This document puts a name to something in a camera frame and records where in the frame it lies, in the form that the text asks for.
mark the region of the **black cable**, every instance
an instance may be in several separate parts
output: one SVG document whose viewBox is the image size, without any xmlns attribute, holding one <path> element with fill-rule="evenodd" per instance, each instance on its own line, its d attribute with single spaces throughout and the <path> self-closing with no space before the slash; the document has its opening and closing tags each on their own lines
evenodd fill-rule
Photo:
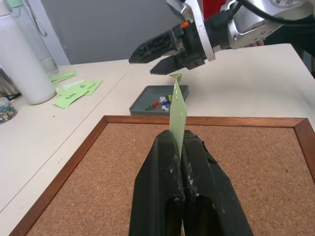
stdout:
<svg viewBox="0 0 315 236">
<path fill-rule="evenodd" d="M 235 15 L 236 12 L 241 8 L 242 4 L 240 2 L 237 2 L 236 6 L 232 10 L 232 15 Z"/>
<path fill-rule="evenodd" d="M 284 25 L 291 25 L 291 26 L 315 26 L 315 20 L 312 20 L 312 21 L 305 20 L 305 19 L 300 19 L 300 20 L 295 20 L 295 21 L 286 20 L 283 18 L 274 17 L 274 16 L 267 14 L 266 12 L 260 10 L 258 7 L 253 5 L 248 0 L 238 0 L 238 2 L 241 3 L 244 7 L 246 7 L 252 13 L 256 14 L 257 16 L 260 16 L 261 18 L 269 20 L 269 21 L 277 22 L 277 23 L 284 24 Z"/>
</svg>

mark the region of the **white table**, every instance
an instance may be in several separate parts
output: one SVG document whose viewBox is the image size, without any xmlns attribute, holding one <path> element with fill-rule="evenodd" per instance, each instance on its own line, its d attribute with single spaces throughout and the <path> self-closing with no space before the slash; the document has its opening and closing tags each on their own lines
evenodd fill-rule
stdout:
<svg viewBox="0 0 315 236">
<path fill-rule="evenodd" d="M 94 95 L 64 110 L 53 100 L 36 106 L 23 98 L 15 102 L 18 116 L 0 126 L 6 137 L 0 144 L 0 235 L 12 231 L 103 115 L 129 115 L 146 86 L 174 83 L 149 74 L 156 62 L 61 68 L 79 73 L 62 85 L 104 80 Z M 315 80 L 290 45 L 222 51 L 215 61 L 182 72 L 189 116 L 307 117 L 315 127 Z"/>
</svg>

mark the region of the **gray tray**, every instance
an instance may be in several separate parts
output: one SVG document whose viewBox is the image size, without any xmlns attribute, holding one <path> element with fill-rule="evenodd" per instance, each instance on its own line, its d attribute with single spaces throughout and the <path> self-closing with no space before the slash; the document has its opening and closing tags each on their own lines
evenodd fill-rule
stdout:
<svg viewBox="0 0 315 236">
<path fill-rule="evenodd" d="M 189 91 L 188 85 L 180 85 L 180 89 L 186 101 Z M 174 86 L 161 85 L 161 86 L 147 86 L 142 93 L 138 96 L 132 106 L 129 108 L 130 114 L 134 116 L 169 116 L 169 112 L 162 110 L 162 105 L 153 108 L 150 111 L 146 111 L 146 107 L 159 101 L 160 97 L 173 94 Z"/>
</svg>

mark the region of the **wooden frame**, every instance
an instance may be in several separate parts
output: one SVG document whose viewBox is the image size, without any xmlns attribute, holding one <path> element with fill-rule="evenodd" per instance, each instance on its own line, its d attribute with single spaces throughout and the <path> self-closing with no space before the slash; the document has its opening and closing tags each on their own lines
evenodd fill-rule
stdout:
<svg viewBox="0 0 315 236">
<path fill-rule="evenodd" d="M 10 236 L 27 235 L 108 123 L 169 124 L 169 117 L 104 116 L 14 228 Z M 315 132 L 307 118 L 188 117 L 186 124 L 293 128 L 315 183 Z"/>
</svg>

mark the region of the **green sticky note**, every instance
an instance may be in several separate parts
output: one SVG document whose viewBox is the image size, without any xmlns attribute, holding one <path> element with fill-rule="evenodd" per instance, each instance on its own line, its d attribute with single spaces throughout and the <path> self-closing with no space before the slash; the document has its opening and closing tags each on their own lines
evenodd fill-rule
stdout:
<svg viewBox="0 0 315 236">
<path fill-rule="evenodd" d="M 178 148 L 179 160 L 181 160 L 182 156 L 186 117 L 187 107 L 178 84 L 178 78 L 176 77 L 170 110 L 169 127 Z"/>
<path fill-rule="evenodd" d="M 170 74 L 169 76 L 171 76 L 171 77 L 173 77 L 174 79 L 177 79 L 177 81 L 178 82 L 180 82 L 181 81 L 181 79 L 182 79 L 182 73 L 173 73 L 173 74 Z"/>
<path fill-rule="evenodd" d="M 78 90 L 78 91 L 72 91 L 71 89 L 67 90 L 67 94 L 64 94 L 64 96 L 59 97 L 55 102 L 54 105 L 61 108 L 68 107 L 72 102 L 79 99 L 80 97 L 84 96 L 88 92 L 87 88 Z"/>
<path fill-rule="evenodd" d="M 75 85 L 78 85 L 78 84 L 80 84 L 80 83 L 82 83 L 82 82 L 84 82 L 84 80 L 79 80 L 79 81 L 73 82 L 73 83 L 71 83 L 71 84 L 65 85 L 65 86 L 63 87 L 63 89 L 64 89 L 64 90 L 70 89 L 70 88 L 74 87 Z"/>
<path fill-rule="evenodd" d="M 89 88 L 89 91 L 85 95 L 92 95 L 102 82 L 103 80 L 95 81 L 95 84 Z"/>
<path fill-rule="evenodd" d="M 57 92 L 58 96 L 62 96 L 64 89 L 63 88 L 56 88 L 56 92 Z"/>
<path fill-rule="evenodd" d="M 67 72 L 67 73 L 63 73 L 63 74 L 58 74 L 58 75 L 52 75 L 50 77 L 50 80 L 53 82 L 53 83 L 59 83 L 63 80 L 66 80 L 66 79 L 69 79 L 69 78 L 72 78 L 74 76 L 77 75 L 77 72 L 76 71 L 70 71 L 70 72 Z"/>
<path fill-rule="evenodd" d="M 61 91 L 59 91 L 60 93 L 58 93 L 59 96 L 67 96 L 70 93 L 74 93 L 74 92 L 80 92 L 83 89 L 87 89 L 89 90 L 89 88 L 91 88 L 93 85 L 95 85 L 95 82 L 90 82 L 90 81 L 84 81 L 81 82 L 69 89 L 63 89 Z"/>
</svg>

